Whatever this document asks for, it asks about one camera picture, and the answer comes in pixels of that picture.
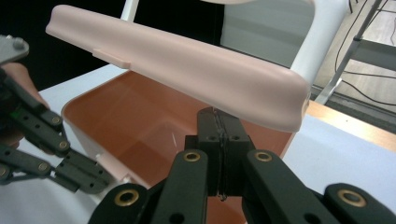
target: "metal stand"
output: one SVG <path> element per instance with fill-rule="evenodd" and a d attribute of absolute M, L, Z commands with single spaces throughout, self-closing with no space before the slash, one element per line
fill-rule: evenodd
<path fill-rule="evenodd" d="M 370 25 L 370 21 L 374 17 L 381 1 L 382 0 L 376 0 L 373 4 L 373 7 L 359 29 L 358 34 L 353 38 L 353 41 L 349 46 L 343 61 L 341 61 L 340 65 L 338 66 L 334 77 L 332 77 L 332 80 L 330 80 L 327 86 L 318 95 L 315 102 L 318 102 L 322 105 L 326 104 L 326 102 L 332 96 L 332 93 L 342 81 L 341 75 L 347 67 L 349 60 L 351 59 L 396 71 L 395 47 L 362 39 L 364 31 Z"/>

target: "white tabletop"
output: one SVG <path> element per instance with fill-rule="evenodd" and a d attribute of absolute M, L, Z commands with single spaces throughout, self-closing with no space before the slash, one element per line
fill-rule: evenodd
<path fill-rule="evenodd" d="M 51 109 L 123 73 L 107 65 L 41 92 Z M 82 146 L 65 124 L 72 148 Z M 20 149 L 57 165 L 26 141 Z M 344 133 L 306 116 L 284 157 L 285 163 L 311 189 L 320 193 L 331 183 L 344 182 L 365 189 L 396 213 L 396 153 Z M 96 204 L 88 195 L 72 193 L 49 180 L 29 180 L 0 186 L 0 223 L 87 223 Z"/>

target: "cable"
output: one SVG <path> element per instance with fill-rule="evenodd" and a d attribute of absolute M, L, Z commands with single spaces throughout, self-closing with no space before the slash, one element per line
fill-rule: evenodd
<path fill-rule="evenodd" d="M 379 14 L 379 12 L 382 11 L 383 7 L 385 6 L 385 4 L 386 4 L 387 2 L 388 2 L 388 0 L 385 1 L 385 3 L 382 5 L 382 7 L 376 12 L 376 14 L 375 14 L 375 15 L 373 16 L 373 18 L 370 20 L 369 25 L 367 26 L 367 28 L 368 28 L 368 27 L 370 26 L 370 24 L 375 20 L 376 16 Z M 363 3 L 363 5 L 361 6 L 361 10 L 359 11 L 359 13 L 358 13 L 358 15 L 356 16 L 355 20 L 352 22 L 351 26 L 349 27 L 348 31 L 346 32 L 346 36 L 344 37 L 344 40 L 343 40 L 343 42 L 341 43 L 341 46 L 340 46 L 340 48 L 339 48 L 338 51 L 337 51 L 337 55 L 336 55 L 336 57 L 335 57 L 335 64 L 334 64 L 334 72 L 335 72 L 335 73 L 337 72 L 337 62 L 338 62 L 338 57 L 339 57 L 339 55 L 340 55 L 341 49 L 342 49 L 342 47 L 344 46 L 344 44 L 345 44 L 345 42 L 346 42 L 346 40 L 347 40 L 347 37 L 348 37 L 350 31 L 352 30 L 353 26 L 355 25 L 356 21 L 358 20 L 358 17 L 359 17 L 359 15 L 361 14 L 362 10 L 364 9 L 364 6 L 366 5 L 366 3 L 367 3 L 367 0 L 366 0 L 366 1 Z M 395 18 L 395 27 L 394 27 L 393 34 L 392 34 L 391 37 L 393 37 L 393 35 L 395 34 L 395 30 L 396 30 L 396 18 Z M 351 74 L 351 75 L 367 76 L 367 77 L 383 77 L 383 78 L 395 78 L 395 79 L 396 79 L 396 77 L 387 77 L 387 76 L 381 76 L 381 75 L 364 74 L 364 73 L 356 73 L 356 72 L 348 72 L 348 71 L 344 71 L 344 73 L 348 73 L 348 74 Z M 373 102 L 379 103 L 379 104 L 381 104 L 381 105 L 396 105 L 396 104 L 390 104 L 390 103 L 385 103 L 385 102 L 377 101 L 377 100 L 371 98 L 370 96 L 364 94 L 362 91 L 360 91 L 358 88 L 356 88 L 356 87 L 355 87 L 354 85 L 352 85 L 351 83 L 349 83 L 349 82 L 347 82 L 347 81 L 344 81 L 344 80 L 342 80 L 342 82 L 346 83 L 348 86 L 350 86 L 351 88 L 353 88 L 355 91 L 357 91 L 358 93 L 360 93 L 362 96 L 364 96 L 365 98 L 367 98 L 367 99 L 369 99 L 369 100 L 371 100 L 371 101 L 373 101 Z"/>
<path fill-rule="evenodd" d="M 344 73 L 350 74 L 350 75 L 366 76 L 366 77 L 384 77 L 384 78 L 394 78 L 394 79 L 396 79 L 396 77 L 387 77 L 387 76 L 376 75 L 376 74 L 357 73 L 357 72 L 349 72 L 349 71 L 344 71 Z"/>
<path fill-rule="evenodd" d="M 355 25 L 356 21 L 358 20 L 358 17 L 361 14 L 361 12 L 363 11 L 364 6 L 366 5 L 366 3 L 367 3 L 367 0 L 364 1 L 363 6 L 361 6 L 361 10 L 359 10 L 358 15 L 356 16 L 355 20 L 352 22 L 352 25 L 349 27 L 349 30 L 346 32 L 346 36 L 344 37 L 344 40 L 341 43 L 341 46 L 340 46 L 340 48 L 337 51 L 337 55 L 335 56 L 335 64 L 334 64 L 334 72 L 335 73 L 337 72 L 337 61 L 338 61 L 338 57 L 340 56 L 341 48 L 344 46 L 344 44 L 345 44 L 345 42 L 347 40 L 347 37 L 348 37 L 350 31 L 352 30 L 352 27 Z"/>
<path fill-rule="evenodd" d="M 344 81 L 344 80 L 342 80 L 342 82 L 346 83 L 348 86 L 352 87 L 355 91 L 357 91 L 358 93 L 360 93 L 362 96 L 364 96 L 365 98 L 367 98 L 367 99 L 369 99 L 369 100 L 371 100 L 371 101 L 373 101 L 373 102 L 379 103 L 379 104 L 381 104 L 381 105 L 393 105 L 393 106 L 396 106 L 396 104 L 390 104 L 390 103 L 385 103 L 385 102 L 377 101 L 377 100 L 371 98 L 370 96 L 364 94 L 362 91 L 360 91 L 358 88 L 356 88 L 356 87 L 355 87 L 354 85 L 352 85 L 351 83 L 349 83 L 349 82 L 347 82 L 347 81 Z"/>
<path fill-rule="evenodd" d="M 392 35 L 390 36 L 390 42 L 392 42 L 393 46 L 395 46 L 395 43 L 393 42 L 393 36 L 395 35 L 395 31 L 396 31 L 396 17 L 395 20 L 393 21 L 393 32 Z"/>

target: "black metal bracket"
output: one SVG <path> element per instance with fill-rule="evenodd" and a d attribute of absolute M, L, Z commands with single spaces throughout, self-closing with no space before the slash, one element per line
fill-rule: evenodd
<path fill-rule="evenodd" d="M 99 193 L 109 185 L 111 175 L 103 167 L 70 147 L 62 117 L 39 103 L 2 69 L 0 105 L 3 129 L 12 126 L 36 147 L 63 158 L 54 168 L 47 161 L 0 145 L 0 184 L 48 178 L 71 191 L 86 193 Z"/>
<path fill-rule="evenodd" d="M 255 149 L 239 119 L 206 108 L 198 112 L 198 134 L 186 136 L 169 176 L 151 189 L 114 188 L 90 224 L 201 224 L 207 196 L 242 197 L 249 224 L 396 223 L 396 216 L 362 189 L 335 184 L 324 195 L 315 193 L 276 154 Z"/>
<path fill-rule="evenodd" d="M 0 65 L 14 62 L 29 53 L 29 45 L 19 37 L 0 35 Z"/>

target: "bolt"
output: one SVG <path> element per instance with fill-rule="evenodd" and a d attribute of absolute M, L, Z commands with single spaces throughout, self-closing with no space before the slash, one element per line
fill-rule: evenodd
<path fill-rule="evenodd" d="M 24 40 L 22 38 L 16 37 L 14 39 L 14 49 L 24 49 Z"/>
<path fill-rule="evenodd" d="M 39 171 L 45 171 L 48 167 L 49 167 L 49 166 L 48 166 L 46 163 L 42 162 L 42 163 L 40 163 L 40 164 L 38 165 L 38 170 L 39 170 Z"/>
<path fill-rule="evenodd" d="M 68 144 L 66 141 L 62 141 L 62 142 L 59 144 L 59 148 L 65 149 L 65 148 L 67 148 L 68 145 L 69 145 L 69 144 Z"/>
<path fill-rule="evenodd" d="M 6 168 L 0 167 L 0 176 L 5 175 L 7 172 Z"/>
<path fill-rule="evenodd" d="M 59 121 L 61 121 L 61 119 L 59 117 L 52 118 L 52 123 L 54 123 L 54 124 L 59 123 Z"/>

